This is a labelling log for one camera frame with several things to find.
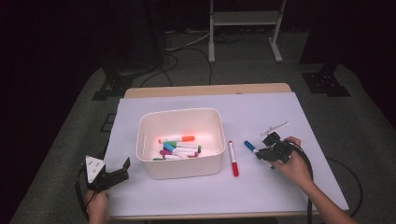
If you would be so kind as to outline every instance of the white plastic bin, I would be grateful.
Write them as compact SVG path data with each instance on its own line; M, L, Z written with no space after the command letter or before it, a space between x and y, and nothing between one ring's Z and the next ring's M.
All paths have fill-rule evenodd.
M160 158L163 144L159 139L194 136L185 142L202 147L196 158L176 161L154 161ZM155 112L140 120L136 142L136 156L148 175L154 179L213 175L221 169L226 148L219 112L213 108L194 108Z

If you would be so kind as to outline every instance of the white tabletop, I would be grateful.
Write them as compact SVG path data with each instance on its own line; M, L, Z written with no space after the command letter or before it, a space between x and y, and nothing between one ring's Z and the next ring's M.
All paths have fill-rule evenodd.
M239 176L233 176L226 150L218 174L179 179L151 179L135 155L141 118L147 113L212 107L219 111L226 142L232 140ZM285 121L281 138L296 136L311 160L315 182L339 206L347 202L293 92L221 94L120 99L105 155L106 171L131 159L130 178L109 192L113 218L260 217L303 214L306 196L279 171L271 170L244 141L263 148L264 133Z

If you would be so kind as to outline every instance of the white shelf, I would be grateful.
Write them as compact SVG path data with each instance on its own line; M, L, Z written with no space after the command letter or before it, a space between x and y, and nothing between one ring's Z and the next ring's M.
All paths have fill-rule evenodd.
M274 25L279 11L215 12L214 25Z

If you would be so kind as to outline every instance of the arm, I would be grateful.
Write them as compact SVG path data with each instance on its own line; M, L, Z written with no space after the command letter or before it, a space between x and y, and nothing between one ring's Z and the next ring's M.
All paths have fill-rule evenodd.
M301 145L300 139L295 137L288 137L285 140L298 146ZM291 153L288 163L279 161L273 161L271 163L308 196L326 223L357 223L314 183L303 158L297 152L293 151Z
M88 190L85 194L87 201L87 210L90 217L90 224L106 224L108 221L108 198L107 190L95 193Z

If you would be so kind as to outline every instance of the carpeted floor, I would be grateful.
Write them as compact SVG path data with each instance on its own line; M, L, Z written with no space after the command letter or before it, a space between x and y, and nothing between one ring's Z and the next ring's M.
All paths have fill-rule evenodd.
M174 66L167 76L159 74L148 79L160 72L155 71L137 77L132 87L138 88L142 83L143 87L288 83L296 92L325 156L329 157L329 164L351 208L350 212L360 207L356 220L359 223L394 223L395 130L365 92L359 79L343 65L338 66L335 76L347 88L350 97L332 98L309 91L302 73L316 72L320 65L298 64L307 33L280 34L278 46L283 63L275 63L266 40L268 36L270 33L236 35L235 39L240 41L217 44L216 62L211 65L204 57L204 54L207 55L207 44L190 47L204 54L191 49L171 53L172 56L164 56L163 60L164 70ZM189 43L197 36L171 34L168 37L171 40L168 43L176 47ZM86 155L100 155L105 150L111 115L117 113L120 99L108 97L105 101L92 100L105 78L103 70L98 69L86 83L12 223L86 222L74 190L76 174ZM305 223L306 217L277 217L276 220L282 224ZM320 217L314 217L314 223L320 221ZM240 223L256 222L245 219Z

